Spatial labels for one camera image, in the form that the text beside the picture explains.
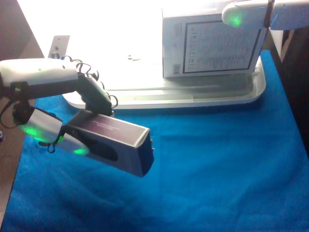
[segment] table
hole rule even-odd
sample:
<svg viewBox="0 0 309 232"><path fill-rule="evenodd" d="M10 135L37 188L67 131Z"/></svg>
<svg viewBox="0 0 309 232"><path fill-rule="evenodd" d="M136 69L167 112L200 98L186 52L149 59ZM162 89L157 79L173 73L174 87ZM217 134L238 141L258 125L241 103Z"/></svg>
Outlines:
<svg viewBox="0 0 309 232"><path fill-rule="evenodd" d="M144 178L26 137L3 231L301 231L309 228L309 164L268 51L267 89L252 104L116 111L151 129ZM61 96L36 105L64 122Z"/></svg>

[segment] blue cloth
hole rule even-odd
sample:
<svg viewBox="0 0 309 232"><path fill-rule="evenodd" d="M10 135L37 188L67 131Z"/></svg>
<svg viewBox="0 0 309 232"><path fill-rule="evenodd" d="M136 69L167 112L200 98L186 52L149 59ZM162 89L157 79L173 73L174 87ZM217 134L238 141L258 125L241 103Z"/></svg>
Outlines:
<svg viewBox="0 0 309 232"><path fill-rule="evenodd" d="M144 178L26 137L3 231L225 232L309 229L309 163L268 51L267 88L228 107L116 111L151 129ZM37 107L68 121L61 96Z"/></svg>

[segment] robotic hand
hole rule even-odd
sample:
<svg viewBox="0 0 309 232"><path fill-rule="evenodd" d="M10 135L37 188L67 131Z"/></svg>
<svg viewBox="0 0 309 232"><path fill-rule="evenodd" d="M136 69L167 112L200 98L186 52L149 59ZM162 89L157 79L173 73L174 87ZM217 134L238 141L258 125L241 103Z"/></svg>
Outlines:
<svg viewBox="0 0 309 232"><path fill-rule="evenodd" d="M86 110L106 116L112 115L112 103L104 85L98 82L98 72L81 60L70 60L59 54L53 59L14 59L0 62L0 93L9 102L0 112L3 127L18 126L26 134L47 146L50 153L55 146L66 151L86 155L89 149L68 134L66 126L56 115L30 106L28 100L77 91L86 103ZM86 73L83 65L89 66ZM8 127L1 121L2 114L15 103L13 117L16 125Z"/></svg>

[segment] large white box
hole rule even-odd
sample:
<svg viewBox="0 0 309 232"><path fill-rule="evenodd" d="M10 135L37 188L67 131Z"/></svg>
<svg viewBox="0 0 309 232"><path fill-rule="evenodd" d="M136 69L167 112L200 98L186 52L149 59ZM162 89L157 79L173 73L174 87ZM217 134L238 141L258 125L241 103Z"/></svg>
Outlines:
<svg viewBox="0 0 309 232"><path fill-rule="evenodd" d="M164 78L254 71L266 28L228 26L220 7L199 12L163 8L162 16Z"/></svg>

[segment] wooden surface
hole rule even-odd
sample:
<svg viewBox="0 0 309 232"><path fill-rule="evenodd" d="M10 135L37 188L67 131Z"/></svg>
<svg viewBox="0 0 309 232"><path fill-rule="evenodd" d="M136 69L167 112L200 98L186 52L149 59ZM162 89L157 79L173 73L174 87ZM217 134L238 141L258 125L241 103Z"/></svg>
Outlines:
<svg viewBox="0 0 309 232"><path fill-rule="evenodd" d="M0 0L0 60L16 58L42 58L43 54L17 0ZM7 99L0 100L0 109ZM12 124L12 108L2 118ZM16 169L24 143L24 134L18 128L1 129L5 141L0 144L0 226L13 186Z"/></svg>

